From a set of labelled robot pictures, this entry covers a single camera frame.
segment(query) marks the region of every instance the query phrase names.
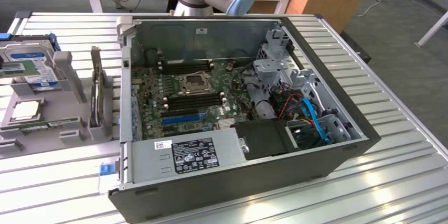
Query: gray floor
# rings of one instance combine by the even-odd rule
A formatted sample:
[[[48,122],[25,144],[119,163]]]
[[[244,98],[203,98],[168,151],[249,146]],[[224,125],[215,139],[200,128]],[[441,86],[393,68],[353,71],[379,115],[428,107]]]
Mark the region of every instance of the gray floor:
[[[448,146],[448,30],[441,29],[419,48],[415,42],[439,16],[412,0],[384,0],[364,17],[357,17],[373,3],[375,0],[361,1],[345,31],[371,55],[371,68]],[[136,4],[136,0],[124,3],[128,8]],[[165,5],[167,1],[143,0],[135,12],[163,12]],[[8,29],[19,10],[91,11],[87,0],[0,0],[0,6],[0,31]],[[103,0],[103,6],[104,12],[117,11],[111,0]]]

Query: green circuit board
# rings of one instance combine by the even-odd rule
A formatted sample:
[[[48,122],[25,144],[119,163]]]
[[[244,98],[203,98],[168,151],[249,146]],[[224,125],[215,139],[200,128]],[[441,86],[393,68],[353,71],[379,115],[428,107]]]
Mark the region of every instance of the green circuit board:
[[[161,113],[164,108],[164,97],[181,97],[183,85],[180,78],[185,75],[165,75],[155,68],[135,68],[132,71],[132,85],[136,89],[140,121],[141,121],[141,140],[160,138],[164,136],[179,135],[180,133],[203,132],[217,129],[217,122],[221,119],[233,118],[236,122],[247,121],[247,110],[241,108],[237,101],[251,103],[249,95],[241,88],[232,88],[232,77],[241,69],[225,69],[227,61],[213,61],[215,68],[207,76],[211,86],[211,93],[224,92],[227,99],[224,105],[199,107],[200,121],[161,124]]]

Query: ribbed metal surface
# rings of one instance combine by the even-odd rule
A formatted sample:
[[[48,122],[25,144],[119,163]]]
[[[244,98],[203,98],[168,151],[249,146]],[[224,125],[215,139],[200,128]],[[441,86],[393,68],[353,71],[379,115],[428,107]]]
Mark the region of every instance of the ribbed metal surface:
[[[61,49],[73,52],[80,77],[91,76],[91,46],[101,47],[103,66],[115,76],[117,122],[120,51],[115,15],[35,13],[21,34],[52,31]],[[445,149],[355,53],[345,50],[325,22],[311,15],[291,16],[291,20],[381,134],[381,141],[325,178],[151,223],[447,222]],[[296,55],[307,66],[299,51]],[[5,80],[0,83],[3,117],[12,90]],[[117,154],[117,142],[112,141],[0,160],[0,223],[124,223],[107,196],[97,191],[99,165]]]

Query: warning label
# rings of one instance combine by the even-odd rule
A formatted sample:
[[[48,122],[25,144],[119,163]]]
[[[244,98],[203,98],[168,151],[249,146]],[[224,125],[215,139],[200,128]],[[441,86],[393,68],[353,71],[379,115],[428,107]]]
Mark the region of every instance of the warning label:
[[[175,170],[183,174],[217,167],[217,155],[212,138],[172,144]]]

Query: blue latch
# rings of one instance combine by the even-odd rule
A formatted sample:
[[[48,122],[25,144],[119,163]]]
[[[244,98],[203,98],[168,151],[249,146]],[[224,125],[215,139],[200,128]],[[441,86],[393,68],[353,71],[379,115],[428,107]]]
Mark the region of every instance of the blue latch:
[[[0,40],[9,40],[12,37],[12,34],[3,34],[0,33]]]
[[[100,166],[100,176],[111,175],[115,173],[115,164],[104,164]]]

